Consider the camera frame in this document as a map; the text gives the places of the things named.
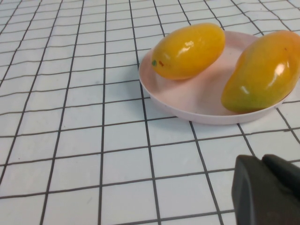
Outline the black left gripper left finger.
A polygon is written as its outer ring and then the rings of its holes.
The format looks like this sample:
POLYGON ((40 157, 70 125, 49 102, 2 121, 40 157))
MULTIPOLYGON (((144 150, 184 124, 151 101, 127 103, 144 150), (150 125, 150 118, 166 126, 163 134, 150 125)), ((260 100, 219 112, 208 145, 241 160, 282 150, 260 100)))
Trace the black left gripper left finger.
POLYGON ((239 155, 232 182, 239 225, 298 225, 300 195, 283 185, 262 159, 239 155))

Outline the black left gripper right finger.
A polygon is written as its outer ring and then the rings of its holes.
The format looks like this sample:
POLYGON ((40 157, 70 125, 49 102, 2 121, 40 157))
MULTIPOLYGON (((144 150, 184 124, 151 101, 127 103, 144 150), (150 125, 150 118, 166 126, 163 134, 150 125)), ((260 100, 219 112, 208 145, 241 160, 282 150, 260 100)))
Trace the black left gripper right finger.
POLYGON ((300 194, 300 168, 272 154, 262 157, 263 163, 272 171, 277 179, 295 195, 300 194))

